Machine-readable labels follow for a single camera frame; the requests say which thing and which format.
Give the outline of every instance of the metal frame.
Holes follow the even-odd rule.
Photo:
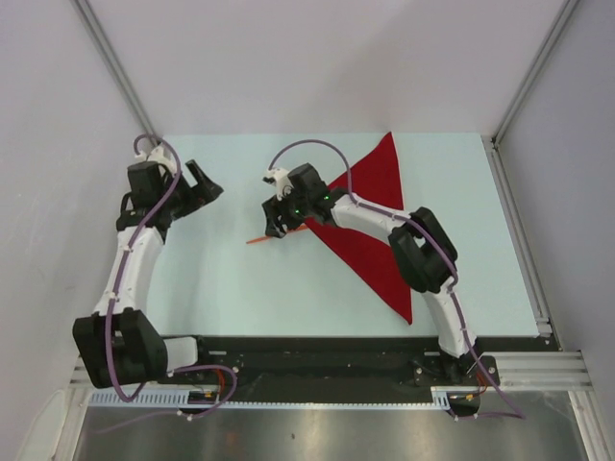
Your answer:
[[[603,431],[598,404],[591,386],[591,381],[580,352],[488,352],[496,358],[502,387],[507,392],[527,391],[569,391],[571,403],[578,420],[579,431],[590,461],[608,461],[615,459],[612,447],[609,445]],[[199,385],[199,388],[215,390],[217,386]],[[71,404],[62,432],[55,461],[71,461],[73,459],[81,427],[84,422],[87,403],[90,398],[95,400],[94,406],[126,407],[173,407],[178,402],[173,396],[185,401],[186,393],[194,390],[193,385],[160,385],[149,386],[142,401],[123,403],[113,398],[111,390],[94,391],[91,383],[86,382],[83,364],[75,367],[73,384],[71,384]],[[423,404],[313,404],[310,402],[292,403],[257,403],[235,402],[229,408],[244,409],[338,409],[338,410],[437,410],[446,409],[447,402],[443,399],[445,392],[454,390],[447,387],[431,388],[432,403]]]
[[[119,58],[115,54],[103,26],[101,25],[98,17],[91,5],[87,0],[70,0],[77,15],[79,15],[84,27],[87,30],[87,34],[94,43],[94,46],[98,50],[98,53],[105,63],[107,70],[113,77],[113,80],[117,84],[117,89],[121,93],[128,110],[135,117],[137,123],[140,125],[144,133],[156,134],[156,130],[152,125],[152,122],[147,115],[147,112],[143,108],[131,80],[128,78],[124,67],[122,66]]]
[[[508,109],[506,110],[502,122],[498,126],[498,129],[493,135],[494,145],[497,147],[502,142],[510,123],[515,118],[517,112],[523,105],[523,102],[529,95],[529,92],[534,86],[534,83],[542,69],[545,67],[546,62],[551,57],[552,52],[554,51],[555,46],[559,42],[564,30],[570,23],[571,18],[573,17],[573,13],[577,9],[580,0],[566,0],[562,5],[557,17],[555,18],[549,33],[545,37],[545,40],[540,45],[538,49],[538,53],[536,57],[533,59],[531,65],[529,66],[528,73],[524,77],[519,89],[515,93],[514,97]]]
[[[434,403],[430,388],[437,384],[422,378],[416,361],[439,355],[437,337],[405,338],[272,338],[200,336],[198,343],[211,351],[207,363],[234,368],[240,379],[231,405],[286,408],[319,403],[323,407],[389,406],[412,408],[416,403]],[[483,363],[496,371],[504,388],[510,390],[576,390],[590,386],[579,353],[559,352],[549,338],[480,337],[477,349],[484,352]],[[553,362],[553,370],[541,377],[541,366]],[[498,375],[502,363],[504,375]],[[467,388],[434,388],[438,391],[476,390],[469,377]],[[528,382],[535,382],[533,387]],[[70,380],[73,388],[92,389],[81,360]],[[173,376],[152,383],[154,394],[162,389],[217,389],[213,374]],[[112,390],[100,391],[103,402]]]
[[[548,336],[554,333],[555,337],[557,337],[557,333],[550,321],[551,315],[547,306],[545,292],[540,282],[531,250],[529,249],[528,237],[521,222],[519,209],[512,195],[510,182],[504,170],[500,152],[490,139],[484,138],[482,141],[491,168],[491,174],[493,175],[496,189],[500,196],[500,202],[504,211],[504,218],[508,224],[512,244],[519,258],[519,266],[521,267],[521,273],[526,284],[529,302],[534,312],[534,318],[538,325],[538,331],[541,335]]]

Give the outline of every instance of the metal corner post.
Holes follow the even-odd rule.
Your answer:
[[[596,392],[591,389],[582,392],[571,391],[568,394],[589,461],[615,459],[615,450],[606,432]]]
[[[504,217],[508,224],[515,253],[519,259],[523,279],[528,289],[529,300],[539,332],[547,335],[553,333],[559,339],[551,323],[551,315],[545,292],[538,276],[536,264],[529,248],[528,237],[502,164],[500,152],[490,139],[484,138],[483,144],[496,189],[500,196],[500,202],[502,203]]]
[[[157,134],[88,0],[70,1],[141,129],[147,134]]]
[[[565,0],[564,4],[559,10],[559,13],[555,18],[551,29],[549,30],[549,33],[540,45],[538,53],[536,54],[534,60],[529,66],[528,73],[524,77],[523,81],[521,82],[521,85],[519,86],[517,92],[512,98],[512,101],[508,106],[508,109],[506,110],[504,117],[500,122],[500,125],[498,125],[498,129],[495,133],[493,133],[492,139],[493,144],[496,148],[500,146],[500,143],[502,142],[502,139],[504,138],[504,135],[506,134],[506,131],[510,126],[510,123],[512,122],[512,120],[514,120],[517,112],[523,105],[523,102],[528,97],[528,94],[533,88],[536,79],[542,72],[543,68],[545,67],[545,64],[549,60],[549,57],[552,55],[555,46],[561,39],[563,32],[570,23],[570,20],[573,17],[573,13],[577,9],[579,3],[580,0]]]

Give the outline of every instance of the table surface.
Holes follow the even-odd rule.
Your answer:
[[[288,143],[318,137],[351,163],[382,133],[168,136],[183,161],[196,159],[225,192],[169,231],[148,296],[161,334],[229,336],[430,336],[427,305],[412,293],[408,325],[311,231],[255,245],[261,181]],[[459,253],[457,292],[478,335],[535,336],[537,328],[480,136],[394,133],[406,209],[431,208]],[[343,172],[322,146],[300,146],[278,163],[310,162],[324,181]]]

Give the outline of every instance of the white wall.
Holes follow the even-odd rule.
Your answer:
[[[563,0],[92,0],[165,134],[492,134]]]
[[[0,458],[63,388],[114,255],[135,121],[67,0],[0,5]]]
[[[615,3],[585,0],[504,138],[555,324],[615,430]]]

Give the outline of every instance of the cable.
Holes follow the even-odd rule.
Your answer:
[[[112,339],[111,338],[111,320],[112,320],[113,310],[115,308],[115,304],[117,301],[117,293],[119,293],[119,288],[122,282],[122,277],[124,276],[124,272],[126,270],[128,258],[132,252],[133,245],[135,244],[140,232],[147,225],[150,219],[152,219],[152,217],[162,208],[162,206],[166,203],[166,201],[171,197],[171,195],[175,191],[175,188],[177,187],[178,182],[180,181],[180,177],[182,176],[182,164],[180,162],[180,157],[177,155],[177,152],[175,151],[173,146],[171,146],[171,144],[169,144],[167,141],[165,141],[161,137],[158,137],[152,134],[141,134],[137,136],[133,143],[133,150],[135,151],[135,154],[136,155],[139,154],[138,143],[142,139],[146,139],[146,138],[150,140],[155,140],[159,144],[162,144],[171,153],[171,155],[173,156],[173,159],[175,159],[177,172],[173,176],[173,181],[169,184],[169,187],[167,188],[166,192],[164,192],[162,197],[160,197],[160,200],[158,200],[158,202],[152,207],[152,209],[150,209],[149,212],[143,217],[143,219],[141,219],[141,221],[136,226],[135,232],[133,232],[133,234],[131,235],[131,238],[128,241],[128,245],[126,246],[126,249],[124,250],[122,258],[120,259],[120,263],[117,269],[117,274],[115,276],[115,281],[113,282],[112,293],[109,299],[109,306],[107,308],[107,316],[105,318],[105,332],[104,332],[105,333],[105,355],[106,355],[106,360],[107,360],[107,367],[109,369],[109,376],[111,379],[111,384],[113,386],[113,389],[115,390],[117,396],[126,403],[130,403],[131,401],[135,400],[138,397],[139,393],[145,386],[145,383],[143,382],[139,384],[136,390],[130,396],[127,396],[122,390],[119,384],[118,378],[117,378],[117,371],[115,370],[115,365],[113,362],[113,347],[112,347],[112,341],[111,341]],[[193,419],[202,418],[206,414],[211,413],[212,411],[215,411],[221,405],[229,401],[229,399],[233,396],[234,391],[237,387],[236,373],[232,369],[230,369],[229,367],[225,367],[224,365],[195,365],[191,367],[183,367],[183,368],[176,369],[172,373],[174,374],[187,373],[187,372],[197,372],[197,371],[204,371],[204,370],[215,370],[218,373],[226,372],[229,375],[231,375],[231,377],[233,378],[233,384],[231,386],[231,390],[227,393],[226,397],[224,398],[221,397],[221,399],[216,404],[214,404],[210,408],[200,413],[197,413],[196,415],[188,415],[187,418],[189,421]],[[219,378],[219,383],[220,383],[220,394],[221,394],[224,389],[225,381],[224,381],[224,377],[222,376],[222,374],[218,375],[218,378]],[[121,427],[125,427],[126,425],[131,425],[138,421],[143,421],[143,420],[155,417],[155,416],[169,415],[169,414],[177,414],[177,413],[169,412],[169,411],[157,411],[154,413],[149,413],[147,415],[139,416],[137,418],[120,423],[118,425],[107,427],[105,429],[96,431],[96,433],[102,434],[102,433],[111,432],[113,430],[116,430]]]
[[[323,140],[320,140],[320,139],[303,139],[303,140],[300,140],[300,141],[295,141],[295,142],[287,145],[283,149],[281,149],[273,157],[273,159],[271,160],[271,163],[269,164],[269,169],[271,170],[275,166],[276,161],[285,152],[287,152],[288,150],[292,149],[293,147],[299,146],[301,144],[321,144],[323,146],[329,147],[330,149],[334,150],[341,157],[342,161],[344,162],[344,165],[346,166],[346,176],[348,178],[348,195],[349,195],[351,201],[355,205],[357,205],[357,206],[363,207],[365,209],[369,209],[371,211],[375,211],[375,212],[377,212],[377,213],[379,213],[381,215],[384,215],[384,216],[386,216],[388,218],[391,218],[391,219],[399,219],[399,220],[404,221],[404,222],[408,223],[409,225],[413,226],[417,231],[419,231],[419,233],[421,233],[421,235],[425,238],[425,240],[427,242],[429,242],[430,245],[437,251],[437,253],[440,255],[440,257],[442,258],[442,260],[446,264],[447,268],[451,272],[451,275],[453,277],[453,281],[447,287],[447,293],[451,296],[451,299],[453,300],[453,304],[455,305],[455,311],[456,311],[457,317],[459,318],[459,323],[461,324],[461,333],[463,334],[463,340],[464,340],[466,346],[468,347],[468,349],[470,350],[470,354],[472,355],[472,358],[476,362],[477,367],[479,368],[479,370],[482,373],[482,375],[484,377],[486,377],[487,381],[489,382],[489,384],[491,384],[491,386],[493,386],[493,388],[498,393],[500,398],[514,411],[514,413],[487,412],[487,413],[480,413],[480,414],[477,414],[477,415],[474,415],[474,416],[461,417],[461,418],[458,417],[457,415],[455,415],[452,411],[450,411],[450,413],[455,417],[455,420],[459,420],[459,419],[475,419],[475,418],[494,418],[494,417],[502,417],[502,416],[510,417],[510,418],[518,418],[518,419],[524,420],[526,418],[526,415],[508,397],[508,395],[500,388],[500,386],[493,379],[493,377],[487,372],[487,370],[485,369],[484,365],[482,365],[482,362],[480,361],[479,356],[477,355],[476,351],[474,350],[474,347],[472,346],[472,342],[470,341],[470,337],[468,336],[467,324],[466,324],[465,316],[463,315],[463,311],[461,309],[461,305],[459,304],[459,299],[457,298],[457,295],[456,295],[456,293],[454,291],[455,286],[459,282],[459,274],[457,273],[457,269],[456,269],[455,265],[453,264],[453,262],[451,261],[449,256],[446,254],[444,249],[442,249],[442,247],[440,247],[440,245],[438,245],[438,243],[435,241],[435,239],[425,229],[423,229],[423,227],[421,225],[419,225],[418,223],[414,222],[411,218],[409,218],[407,216],[396,214],[394,212],[391,212],[391,211],[389,211],[387,209],[383,209],[383,208],[378,207],[378,206],[372,206],[370,204],[365,204],[365,203],[360,202],[359,200],[357,200],[357,198],[355,197],[355,194],[353,193],[353,174],[352,174],[352,171],[351,171],[351,168],[350,168],[350,164],[348,163],[348,160],[346,159],[346,156],[344,156],[344,154],[337,147],[333,146],[331,143],[329,143],[327,141],[323,141]]]
[[[122,258],[120,259],[119,266],[117,268],[117,274],[115,275],[115,281],[113,282],[112,293],[109,298],[109,305],[107,307],[107,316],[105,317],[105,356],[107,359],[107,368],[109,369],[109,377],[111,379],[111,385],[113,386],[113,389],[117,393],[117,396],[122,401],[125,401],[126,403],[129,403],[133,401],[134,399],[136,399],[136,397],[139,395],[139,393],[143,389],[143,386],[145,386],[145,383],[143,382],[139,384],[139,386],[130,396],[127,396],[124,393],[124,391],[122,390],[119,384],[119,380],[117,379],[117,371],[115,370],[115,365],[113,363],[113,346],[112,346],[112,340],[111,340],[111,321],[112,321],[112,316],[113,316],[113,310],[115,308],[115,303],[117,301],[117,294],[119,293],[119,288],[122,282],[122,277],[124,276],[124,271],[126,270],[126,265],[128,263],[128,257],[130,256],[133,250],[133,245],[135,244],[136,239],[138,238],[138,235],[141,233],[141,231],[143,230],[145,225],[149,222],[149,220],[152,219],[152,217],[162,208],[162,206],[169,199],[169,197],[171,197],[171,194],[173,194],[173,191],[175,190],[175,187],[180,181],[180,177],[182,175],[182,163],[180,162],[180,157],[175,152],[175,149],[173,149],[173,146],[171,146],[168,142],[166,142],[161,137],[157,137],[152,134],[141,134],[137,136],[133,143],[133,149],[135,151],[135,154],[138,155],[139,141],[145,138],[150,139],[150,140],[152,139],[156,140],[157,142],[162,144],[166,149],[168,149],[168,151],[173,156],[173,159],[175,159],[175,163],[177,166],[177,172],[175,176],[173,177],[173,181],[171,182],[169,187],[166,189],[166,192],[164,192],[162,197],[160,197],[160,200],[158,200],[158,202],[152,207],[152,209],[150,209],[149,212],[143,217],[143,219],[141,219],[141,221],[136,226],[135,232],[133,232],[133,235],[131,235],[131,238],[128,241],[128,245],[126,246],[126,249],[124,250],[124,254],[122,255]]]
[[[111,425],[109,427],[105,427],[104,429],[94,430],[93,433],[95,433],[95,434],[107,434],[109,432],[113,432],[114,430],[121,429],[121,428],[126,427],[128,425],[133,425],[134,423],[138,423],[140,421],[149,420],[150,418],[155,418],[157,416],[171,416],[171,415],[187,416],[187,420],[188,421],[192,421],[192,420],[195,420],[195,419],[203,418],[208,413],[211,413],[211,412],[217,410],[223,404],[225,404],[227,401],[229,401],[229,399],[233,396],[234,391],[237,388],[237,374],[231,368],[225,367],[224,365],[195,365],[195,366],[192,366],[192,367],[179,368],[179,369],[175,370],[174,373],[187,373],[187,372],[197,372],[197,371],[204,371],[204,370],[214,370],[214,371],[226,372],[233,379],[233,383],[231,385],[231,390],[226,395],[226,397],[221,398],[216,404],[212,405],[211,407],[209,407],[209,408],[207,408],[207,409],[205,409],[205,410],[203,410],[200,413],[197,413],[195,415],[186,415],[180,409],[178,409],[177,411],[174,411],[174,410],[154,411],[152,413],[147,413],[145,415],[137,416],[136,418],[132,418],[131,420],[128,420],[128,421],[123,421],[121,423],[118,423],[117,425]],[[207,404],[209,402],[208,401],[194,401],[192,404],[200,404],[200,403],[201,404]]]
[[[477,380],[479,381],[479,396],[481,396],[487,392],[487,381],[484,380],[481,372],[477,373]]]

